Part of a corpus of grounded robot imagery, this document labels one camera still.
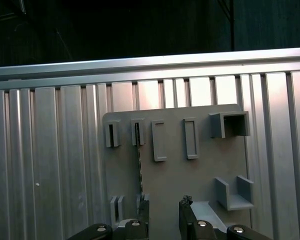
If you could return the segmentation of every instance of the small slot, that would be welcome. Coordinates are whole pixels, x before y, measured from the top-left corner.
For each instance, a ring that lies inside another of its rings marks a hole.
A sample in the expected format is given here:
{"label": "small slot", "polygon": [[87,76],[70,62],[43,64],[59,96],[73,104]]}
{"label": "small slot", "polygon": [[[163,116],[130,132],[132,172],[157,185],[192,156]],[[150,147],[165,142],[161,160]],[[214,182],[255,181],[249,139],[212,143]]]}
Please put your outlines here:
{"label": "small slot", "polygon": [[114,144],[114,125],[113,124],[110,124],[109,125],[109,134],[110,134],[110,145],[111,147],[113,147],[115,144]]}
{"label": "small slot", "polygon": [[110,201],[110,218],[111,226],[113,228],[117,227],[119,224],[119,209],[118,209],[118,197],[113,196]]}
{"label": "small slot", "polygon": [[110,121],[105,124],[105,145],[107,148],[121,145],[120,121]]}
{"label": "small slot", "polygon": [[144,119],[132,119],[131,120],[131,137],[132,137],[132,145],[137,145],[137,140],[139,141],[139,145],[142,146],[146,143],[145,141],[145,124]]}

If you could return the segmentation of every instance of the gray plastic board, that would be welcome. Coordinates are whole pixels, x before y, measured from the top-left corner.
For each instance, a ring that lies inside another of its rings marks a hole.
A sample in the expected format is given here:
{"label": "gray plastic board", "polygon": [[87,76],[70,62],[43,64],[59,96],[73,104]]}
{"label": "gray plastic board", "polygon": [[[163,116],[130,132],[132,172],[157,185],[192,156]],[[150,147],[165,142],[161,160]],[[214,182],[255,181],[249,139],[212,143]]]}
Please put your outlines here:
{"label": "gray plastic board", "polygon": [[209,201],[226,226],[251,226],[249,209],[227,211],[216,201],[215,178],[236,194],[237,176],[247,177],[247,164],[244,137],[211,138],[210,114],[240,111],[227,104],[107,113],[103,126],[119,121],[114,134],[121,144],[104,148],[108,199],[125,196],[124,217],[136,217],[140,187],[132,120],[143,119],[140,156],[143,193],[150,199],[150,239],[181,239],[179,201],[184,195],[194,202]]}

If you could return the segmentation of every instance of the screw head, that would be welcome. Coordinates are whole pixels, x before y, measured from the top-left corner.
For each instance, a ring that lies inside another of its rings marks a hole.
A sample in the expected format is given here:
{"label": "screw head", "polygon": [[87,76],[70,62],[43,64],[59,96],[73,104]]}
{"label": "screw head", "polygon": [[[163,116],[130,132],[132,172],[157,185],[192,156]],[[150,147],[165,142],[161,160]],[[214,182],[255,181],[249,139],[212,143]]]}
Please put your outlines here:
{"label": "screw head", "polygon": [[105,228],[105,226],[99,226],[99,227],[97,228],[97,231],[98,231],[98,232],[104,232],[105,230],[107,230],[107,229]]}
{"label": "screw head", "polygon": [[244,230],[239,226],[234,227],[233,230],[238,234],[242,234],[244,232]]}
{"label": "screw head", "polygon": [[205,221],[198,221],[198,225],[200,227],[205,227],[205,226],[207,226],[207,223]]}
{"label": "screw head", "polygon": [[132,223],[132,226],[139,226],[140,225],[140,222],[138,222],[138,221],[134,221],[133,223]]}

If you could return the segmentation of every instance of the dark ceiling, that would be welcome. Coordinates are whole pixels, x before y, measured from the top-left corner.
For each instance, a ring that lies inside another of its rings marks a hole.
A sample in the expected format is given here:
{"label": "dark ceiling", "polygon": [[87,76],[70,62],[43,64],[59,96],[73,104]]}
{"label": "dark ceiling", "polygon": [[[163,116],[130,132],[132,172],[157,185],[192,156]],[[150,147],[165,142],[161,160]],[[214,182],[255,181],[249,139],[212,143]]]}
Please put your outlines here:
{"label": "dark ceiling", "polygon": [[[23,2],[26,15],[0,0],[0,66],[231,50],[217,0]],[[234,13],[236,51],[300,47],[300,0],[234,0]]]}

